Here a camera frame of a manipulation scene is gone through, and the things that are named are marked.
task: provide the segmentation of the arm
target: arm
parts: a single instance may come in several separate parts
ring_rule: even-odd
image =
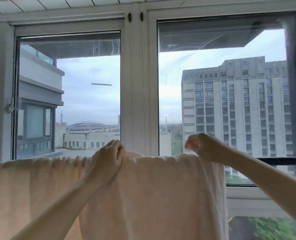
[[[253,181],[296,220],[296,178],[206,134],[190,136],[185,147],[200,157],[230,166]]]
[[[59,200],[11,240],[63,240],[78,214],[98,189],[118,172],[124,148],[111,141],[97,153],[93,168]]]

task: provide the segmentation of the beige cloth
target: beige cloth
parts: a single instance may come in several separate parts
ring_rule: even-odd
[[[0,163],[0,240],[8,240],[72,183],[91,158]],[[126,153],[110,185],[86,204],[66,240],[228,239],[224,167],[193,155]]]

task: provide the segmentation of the person's right hand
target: person's right hand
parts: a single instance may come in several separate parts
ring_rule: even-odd
[[[205,133],[189,136],[185,148],[193,150],[198,156],[208,161],[221,164],[225,164],[233,152],[232,148]]]
[[[124,146],[119,140],[112,140],[95,154],[95,163],[86,175],[88,183],[97,182],[100,186],[108,183],[119,171]]]

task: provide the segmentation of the sky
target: sky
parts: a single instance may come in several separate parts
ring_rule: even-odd
[[[265,30],[243,48],[163,52],[159,54],[159,122],[182,122],[182,71],[210,68],[228,59],[265,56],[266,62],[286,60],[283,30]],[[57,60],[62,77],[64,106],[56,110],[56,121],[68,125],[79,121],[100,121],[118,124],[120,114],[120,56],[101,56]],[[95,86],[106,83],[112,86]]]

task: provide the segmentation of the gray building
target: gray building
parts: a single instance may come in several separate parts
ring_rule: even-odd
[[[205,132],[254,157],[292,155],[287,62],[261,56],[184,70],[182,123],[183,143]]]

